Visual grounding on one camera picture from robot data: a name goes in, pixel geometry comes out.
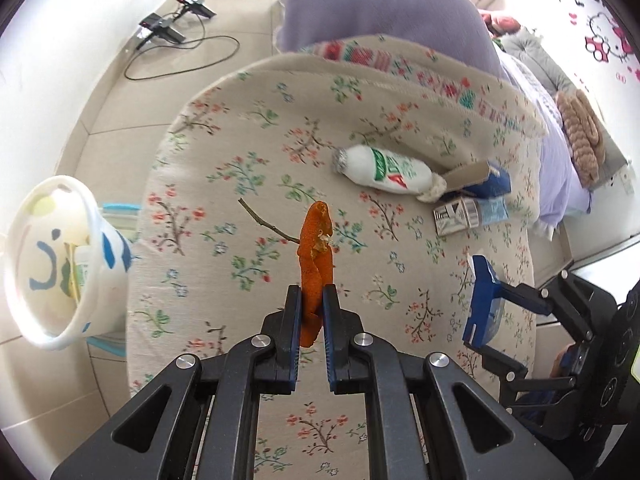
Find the white bottle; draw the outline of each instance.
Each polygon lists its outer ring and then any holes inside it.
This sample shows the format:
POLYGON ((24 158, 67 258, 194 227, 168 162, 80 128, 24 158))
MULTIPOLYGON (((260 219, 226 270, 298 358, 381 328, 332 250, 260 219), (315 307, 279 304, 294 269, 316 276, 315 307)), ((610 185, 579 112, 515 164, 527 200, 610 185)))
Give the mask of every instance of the white bottle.
POLYGON ((334 170, 361 186, 398 194, 414 194, 421 202, 436 202, 446 181, 421 160, 371 146, 334 151, 334 170))

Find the black cable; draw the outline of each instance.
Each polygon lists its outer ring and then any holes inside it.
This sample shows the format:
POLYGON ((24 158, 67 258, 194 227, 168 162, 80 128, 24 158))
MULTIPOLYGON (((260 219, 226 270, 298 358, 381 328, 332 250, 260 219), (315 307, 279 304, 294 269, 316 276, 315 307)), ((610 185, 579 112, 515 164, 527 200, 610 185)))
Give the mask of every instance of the black cable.
MULTIPOLYGON (((178 10, 174 11, 174 12, 169 12, 167 14, 165 14, 164 16, 162 16, 163 18, 165 16, 176 16, 178 14, 178 10)), ((129 81, 146 81, 149 79, 157 79, 159 77, 165 77, 165 76, 169 76, 169 75, 176 75, 176 74, 184 74, 187 72, 195 72, 196 70, 202 70, 203 68, 208 68, 210 66, 214 66, 217 65, 219 63, 222 63, 223 61, 226 61, 227 59, 231 59, 233 56, 235 56, 238 53, 238 50, 240 50, 240 42, 234 38, 233 36, 227 36, 226 34, 219 34, 216 36, 207 36, 207 29, 205 28, 204 22, 202 21, 202 18, 196 14, 197 19, 200 22, 200 26, 202 27, 202 37, 198 38, 197 40, 190 40, 190 41, 183 41, 182 43, 176 43, 174 41, 169 41, 169 45, 154 45, 146 50, 142 50, 139 53, 137 53, 134 57, 131 58, 131 60, 127 63, 127 66, 124 69, 124 77, 126 79, 128 79, 129 81), (206 65, 201 65, 201 66, 197 66, 194 68, 188 68, 185 70, 177 70, 175 72, 167 72, 164 74, 157 74, 157 75, 152 75, 152 76, 147 76, 147 77, 131 77, 129 76, 129 74, 127 73, 129 71, 129 68, 131 67, 131 65, 133 64, 133 62, 135 60, 137 60, 140 56, 142 56, 145 52, 149 52, 155 48, 174 48, 177 50, 194 50, 196 48, 198 48, 202 43, 204 43, 206 40, 215 40, 216 38, 229 38, 230 40, 233 40, 236 42, 236 48, 234 49, 234 51, 229 54, 226 57, 223 57, 222 59, 219 59, 217 61, 214 61, 213 63, 207 63, 206 65), (195 43, 193 46, 178 46, 178 45, 186 45, 186 44, 190 44, 190 43, 195 43)))
POLYGON ((227 59, 231 59, 233 56, 236 55, 236 53, 238 52, 238 50, 240 50, 240 42, 238 40, 236 40, 236 38, 234 38, 233 36, 227 36, 226 34, 219 34, 216 36, 205 36, 204 34, 206 34, 206 30, 204 28, 204 23, 202 22, 202 19, 198 16, 198 19, 200 20, 200 24, 202 25, 202 32, 203 32, 203 36, 201 38, 198 38, 197 40, 191 40, 191 41, 185 41, 183 43, 180 44, 190 44, 190 43, 196 43, 194 46, 176 46, 174 44, 171 45, 154 45, 146 50, 142 50, 139 53, 137 53, 134 57, 131 58, 131 60, 129 61, 129 63, 127 63, 126 68, 124 69, 124 77, 126 79, 128 79, 129 81, 145 81, 148 79, 157 79, 159 77, 165 77, 165 76, 169 76, 169 75, 176 75, 176 74, 184 74, 187 72, 195 72, 196 70, 201 70, 203 68, 208 68, 210 66, 214 66, 217 65, 219 63, 222 63, 223 61, 226 61, 227 59), (146 76, 146 77, 131 77, 128 75, 128 71, 129 68, 131 67, 131 65, 133 64, 133 62, 135 60, 137 60, 140 56, 142 56, 145 52, 149 52, 155 48, 174 48, 177 50, 194 50, 195 48, 198 48, 204 41, 206 40, 215 40, 216 38, 229 38, 230 40, 233 40, 236 42, 236 48, 234 49, 234 51, 229 54, 226 57, 223 57, 222 59, 219 59, 217 61, 214 61, 213 63, 207 63, 206 65, 201 65, 201 66, 197 66, 194 68, 188 68, 185 70, 177 70, 175 72, 167 72, 164 74, 158 74, 158 75, 151 75, 151 76, 146 76))

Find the floral fabric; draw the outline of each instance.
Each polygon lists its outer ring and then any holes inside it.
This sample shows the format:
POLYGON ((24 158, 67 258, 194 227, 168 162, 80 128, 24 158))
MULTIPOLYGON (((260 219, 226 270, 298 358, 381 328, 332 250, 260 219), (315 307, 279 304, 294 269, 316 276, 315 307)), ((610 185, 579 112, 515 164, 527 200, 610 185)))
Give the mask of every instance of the floral fabric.
MULTIPOLYGON (((160 145, 140 214, 127 323, 132 394, 183 352, 207 358, 254 335, 299 283, 296 245, 258 225, 239 198, 292 236, 311 203, 327 202, 341 305, 399 351, 446 352, 497 394, 498 381, 462 345, 473 283, 467 255, 483 253, 510 283, 532 284, 527 226, 538 216, 546 130, 534 107, 493 76, 385 36, 350 41, 402 55, 456 91, 287 54, 194 97, 160 145), (459 102, 460 91, 473 92, 473 107, 459 102), (482 116, 480 100, 502 119, 482 116), (439 237, 432 206, 332 172, 334 148, 356 143, 420 156, 436 170, 497 160, 511 174, 510 220, 439 237)), ((532 314, 507 304, 492 344, 531 366, 534 330, 532 314)), ((331 394, 325 366, 320 339, 302 349, 292 396, 262 396, 256 478, 369 477, 364 398, 331 394)))
MULTIPOLYGON (((362 46, 357 40, 318 43, 308 49, 303 49, 303 52, 334 61, 343 60, 369 66, 381 72, 401 77, 406 81, 430 88, 436 95, 444 97, 448 101, 452 100, 465 108, 474 110, 479 116, 492 123, 500 124, 510 130, 524 131, 519 117, 510 115, 504 108, 492 106, 488 100, 483 98, 487 93, 486 87, 480 85, 477 88, 471 88, 471 82, 466 77, 455 80, 443 76, 437 70, 427 66, 425 60, 421 64, 417 64, 402 54, 392 54, 385 50, 362 46)), ((432 49, 427 49, 420 54, 422 57, 426 54, 432 63, 438 60, 438 55, 432 49)), ((528 106, 527 98, 524 97, 524 100, 528 106)), ((537 108, 532 107, 530 111, 535 118, 538 114, 537 108)))

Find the blue box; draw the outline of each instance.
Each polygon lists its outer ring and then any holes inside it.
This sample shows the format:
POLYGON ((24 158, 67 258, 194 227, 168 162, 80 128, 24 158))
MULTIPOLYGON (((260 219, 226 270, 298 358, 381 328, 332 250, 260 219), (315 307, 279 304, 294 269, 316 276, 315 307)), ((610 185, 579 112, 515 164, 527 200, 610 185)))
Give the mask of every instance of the blue box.
POLYGON ((460 166, 443 175, 447 192, 441 200, 461 194, 475 198, 494 198, 511 192, 511 177, 495 162, 484 160, 460 166))

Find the foil cap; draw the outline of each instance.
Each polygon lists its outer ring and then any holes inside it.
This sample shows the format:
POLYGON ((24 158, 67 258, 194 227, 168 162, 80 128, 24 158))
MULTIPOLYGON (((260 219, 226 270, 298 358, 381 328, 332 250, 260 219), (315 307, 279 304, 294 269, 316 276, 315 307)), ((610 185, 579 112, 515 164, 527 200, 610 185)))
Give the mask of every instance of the foil cap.
POLYGON ((344 174, 347 169, 347 150, 336 148, 333 155, 333 166, 336 173, 344 174))

